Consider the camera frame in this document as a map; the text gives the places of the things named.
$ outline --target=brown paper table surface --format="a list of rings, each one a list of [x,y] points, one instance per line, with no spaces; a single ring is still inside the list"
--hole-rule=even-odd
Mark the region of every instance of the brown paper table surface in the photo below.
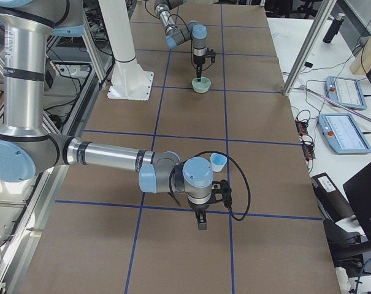
[[[83,138],[182,159],[226,152],[249,179],[250,215],[235,222],[215,205],[198,231],[184,196],[178,208],[141,193],[136,173],[71,167],[20,293],[340,293],[264,11],[185,4],[174,13],[207,25],[211,90],[191,89],[190,44],[169,51],[140,2],[131,28],[139,64],[155,72],[150,100],[102,93]],[[241,213],[235,167],[216,178],[230,179]]]

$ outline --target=table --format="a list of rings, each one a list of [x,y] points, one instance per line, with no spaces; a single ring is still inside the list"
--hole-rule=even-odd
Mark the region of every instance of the table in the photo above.
[[[289,72],[294,64],[294,60],[298,55],[305,36],[312,25],[312,20],[269,18],[268,21],[282,72]],[[313,63],[314,69],[321,67],[334,67],[337,64],[345,62],[350,56],[352,56],[350,49],[340,33],[334,37],[330,44],[322,42],[330,23],[331,21],[328,21],[324,26],[323,31],[321,32],[319,39],[316,41],[315,46],[308,58],[308,62]],[[354,57],[349,59],[345,65],[342,64],[332,69],[312,70],[309,73],[303,73],[299,76],[295,87],[297,88],[300,85],[304,85],[308,80],[324,81],[329,75],[336,76],[339,74],[340,77],[356,78],[358,80],[365,78],[365,76],[355,76],[351,73],[350,64],[353,62],[353,60]],[[321,94],[326,92],[325,85],[321,82],[311,81],[308,83],[308,87]],[[361,87],[364,94],[371,94],[371,84],[368,79],[361,81]],[[290,93],[289,98],[292,106],[297,107],[300,110],[310,110],[312,118],[318,115],[318,112],[306,103],[305,93],[303,91],[293,90]],[[361,113],[371,118],[371,97],[366,97],[365,99],[367,102],[367,109],[361,111]],[[308,95],[308,101],[317,109],[320,109],[323,104],[322,99],[311,94]],[[345,110],[329,104],[324,104],[322,109],[322,113],[345,112]],[[293,115],[296,117],[297,110],[293,109]],[[371,123],[356,116],[354,119],[359,124],[359,127],[363,132],[371,131]],[[326,172],[333,180],[335,185],[339,188],[340,192],[345,195],[345,192],[343,191],[343,184],[359,170],[365,167],[369,162],[371,162],[371,153],[366,155],[347,156],[334,154],[326,143],[325,139],[322,138],[323,135],[321,132],[318,129],[315,130],[315,126],[316,121],[311,120],[308,130],[310,135],[315,138],[316,159],[314,160],[310,176]],[[371,134],[366,135],[366,139],[371,145]],[[338,224],[348,232],[359,231],[364,233],[362,230],[355,228],[348,219],[342,220]],[[361,285],[360,291],[371,291],[371,277],[365,277],[364,279],[361,279],[361,281],[363,281],[364,284]]]
[[[143,5],[131,27],[138,62],[155,71],[150,100],[102,93],[83,139],[174,150],[182,159],[226,152],[250,180],[250,214],[237,223],[211,207],[200,232],[184,196],[179,208],[166,194],[141,193],[135,173],[71,167],[20,293],[338,293],[263,9],[177,10],[207,25],[218,53],[205,73],[212,88],[200,95],[191,89],[189,44],[169,51]],[[230,166],[217,176],[229,178],[233,210],[243,211],[240,174]]]

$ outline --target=computer screen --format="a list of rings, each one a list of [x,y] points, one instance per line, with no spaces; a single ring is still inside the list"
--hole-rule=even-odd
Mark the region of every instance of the computer screen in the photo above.
[[[368,240],[371,240],[371,163],[349,179],[343,189]]]

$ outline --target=wall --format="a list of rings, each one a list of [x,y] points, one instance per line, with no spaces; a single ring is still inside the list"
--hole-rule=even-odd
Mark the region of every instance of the wall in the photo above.
[[[364,25],[371,19],[371,0],[344,0]]]

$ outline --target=white pillar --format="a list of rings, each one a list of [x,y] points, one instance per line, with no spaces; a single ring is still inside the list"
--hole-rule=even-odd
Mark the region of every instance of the white pillar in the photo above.
[[[99,0],[107,34],[116,59],[108,98],[148,100],[154,73],[137,63],[124,0]]]

